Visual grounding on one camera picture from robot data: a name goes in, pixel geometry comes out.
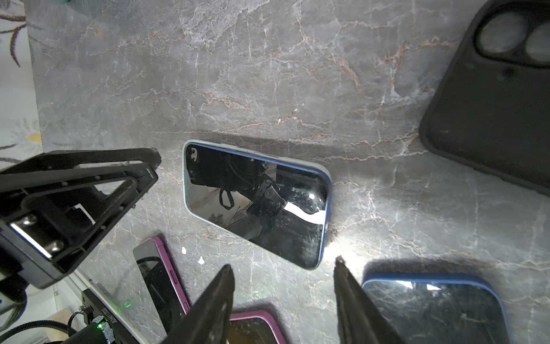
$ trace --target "phone side button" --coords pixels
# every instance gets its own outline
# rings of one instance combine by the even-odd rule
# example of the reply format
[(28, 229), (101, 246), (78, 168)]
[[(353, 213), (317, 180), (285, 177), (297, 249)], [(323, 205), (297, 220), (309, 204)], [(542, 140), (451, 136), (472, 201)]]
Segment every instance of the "phone side button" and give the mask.
[(170, 270), (170, 278), (172, 279), (172, 281), (174, 282), (174, 284), (178, 284), (178, 279), (175, 278), (174, 270)]

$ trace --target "screw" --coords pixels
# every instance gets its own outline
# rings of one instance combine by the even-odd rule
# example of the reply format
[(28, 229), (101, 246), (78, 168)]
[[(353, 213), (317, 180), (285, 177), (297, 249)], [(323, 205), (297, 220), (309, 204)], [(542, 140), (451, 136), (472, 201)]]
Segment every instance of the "screw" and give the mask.
[(54, 240), (51, 243), (47, 244), (44, 249), (50, 254), (57, 253), (65, 247), (65, 244), (61, 240)]
[(38, 218), (33, 214), (28, 214), (27, 216), (23, 217), (21, 220), (19, 220), (19, 223), (26, 227), (26, 226), (32, 226), (38, 221)]

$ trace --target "black metal frame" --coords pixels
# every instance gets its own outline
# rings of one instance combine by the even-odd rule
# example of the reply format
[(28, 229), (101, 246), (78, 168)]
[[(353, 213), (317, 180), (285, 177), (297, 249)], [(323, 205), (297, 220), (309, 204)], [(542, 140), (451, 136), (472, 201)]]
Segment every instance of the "black metal frame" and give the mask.
[[(104, 163), (116, 165), (80, 166)], [(62, 279), (158, 180), (160, 163), (156, 149), (54, 151), (0, 171), (2, 255), (38, 288)], [(95, 188), (110, 182), (122, 183)]]

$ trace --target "black phone case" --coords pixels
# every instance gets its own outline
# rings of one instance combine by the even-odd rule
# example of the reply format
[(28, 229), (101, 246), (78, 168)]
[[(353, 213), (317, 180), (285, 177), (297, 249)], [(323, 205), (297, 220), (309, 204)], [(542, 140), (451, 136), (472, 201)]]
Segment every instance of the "black phone case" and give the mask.
[[(487, 53), (480, 32), (506, 12), (525, 19), (527, 35), (509, 51)], [(550, 195), (550, 63), (525, 50), (549, 21), (549, 1), (493, 0), (478, 11), (421, 121), (429, 151)]]

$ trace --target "phone screen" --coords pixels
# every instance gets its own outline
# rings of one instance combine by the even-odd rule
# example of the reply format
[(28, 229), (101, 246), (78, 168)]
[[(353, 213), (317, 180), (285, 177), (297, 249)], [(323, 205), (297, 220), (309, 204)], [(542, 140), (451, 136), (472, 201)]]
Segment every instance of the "phone screen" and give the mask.
[(268, 323), (261, 318), (232, 320), (227, 332), (229, 344), (277, 344)]
[(405, 344), (509, 343), (498, 298), (478, 285), (388, 280), (363, 290)]
[(306, 269), (320, 259), (328, 178), (250, 156), (189, 144), (187, 207)]
[(168, 272), (153, 240), (145, 240), (134, 248), (134, 258), (153, 299), (166, 333), (184, 317), (182, 305), (175, 293)]

